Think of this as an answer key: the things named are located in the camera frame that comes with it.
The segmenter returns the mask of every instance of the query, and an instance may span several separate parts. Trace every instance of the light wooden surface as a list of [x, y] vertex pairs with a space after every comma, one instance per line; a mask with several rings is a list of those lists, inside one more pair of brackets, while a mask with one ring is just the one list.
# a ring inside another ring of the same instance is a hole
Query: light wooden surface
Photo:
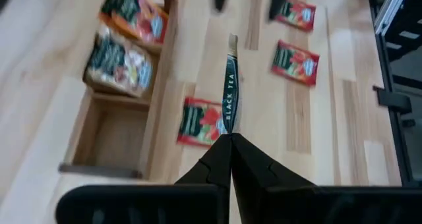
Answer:
[[[145, 183], [57, 172], [84, 99], [102, 1], [11, 0], [0, 14], [0, 223], [54, 223], [57, 200], [83, 184]], [[368, 1], [303, 0], [317, 6], [312, 34], [267, 23], [269, 1], [229, 0], [216, 14], [210, 0], [179, 0], [158, 127], [165, 136], [155, 142], [150, 180], [173, 182], [206, 152], [175, 145], [177, 111], [184, 95], [221, 101], [234, 33], [244, 137], [317, 184], [400, 185], [388, 112], [372, 91], [382, 77]], [[315, 88], [270, 74], [278, 39], [320, 55]]]

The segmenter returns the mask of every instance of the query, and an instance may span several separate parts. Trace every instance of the black metal bracket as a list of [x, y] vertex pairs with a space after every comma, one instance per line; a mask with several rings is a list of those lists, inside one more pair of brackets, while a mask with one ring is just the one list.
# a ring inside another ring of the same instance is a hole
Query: black metal bracket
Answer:
[[373, 87], [377, 92], [378, 104], [390, 108], [401, 114], [411, 113], [411, 103], [409, 97], [394, 92], [387, 92], [377, 86]]

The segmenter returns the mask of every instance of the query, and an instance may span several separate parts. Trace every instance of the red tea bag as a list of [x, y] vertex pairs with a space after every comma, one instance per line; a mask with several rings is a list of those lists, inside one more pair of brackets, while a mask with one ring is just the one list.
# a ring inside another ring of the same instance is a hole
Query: red tea bag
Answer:
[[177, 142], [209, 148], [225, 133], [221, 103], [185, 98]]
[[287, 0], [276, 20], [296, 26], [304, 31], [314, 28], [315, 11], [317, 7], [299, 0]]
[[278, 41], [272, 72], [308, 86], [317, 83], [319, 55]]

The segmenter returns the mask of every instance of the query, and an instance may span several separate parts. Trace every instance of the wooden box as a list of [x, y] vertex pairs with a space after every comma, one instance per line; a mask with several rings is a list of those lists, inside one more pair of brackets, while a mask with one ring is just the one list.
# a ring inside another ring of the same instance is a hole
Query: wooden box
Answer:
[[164, 0], [169, 13], [151, 98], [104, 93], [89, 86], [69, 141], [62, 172], [147, 179], [156, 142], [164, 90], [171, 68], [177, 27], [177, 0]]

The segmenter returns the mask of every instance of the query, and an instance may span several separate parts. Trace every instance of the wooden table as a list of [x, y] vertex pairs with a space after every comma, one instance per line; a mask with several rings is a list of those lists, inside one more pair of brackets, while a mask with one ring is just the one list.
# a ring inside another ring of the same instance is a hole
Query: wooden table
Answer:
[[[179, 0], [179, 29], [149, 181], [60, 174], [86, 86], [103, 0], [10, 0], [0, 14], [0, 223], [54, 223], [56, 202], [83, 184], [170, 183], [206, 150], [175, 144], [185, 95], [221, 101], [229, 33], [239, 36], [240, 132], [316, 184], [400, 185], [368, 0], [317, 6], [312, 34], [267, 23], [270, 0]], [[317, 85], [270, 74], [282, 39], [320, 55]], [[234, 192], [231, 222], [239, 216]]]

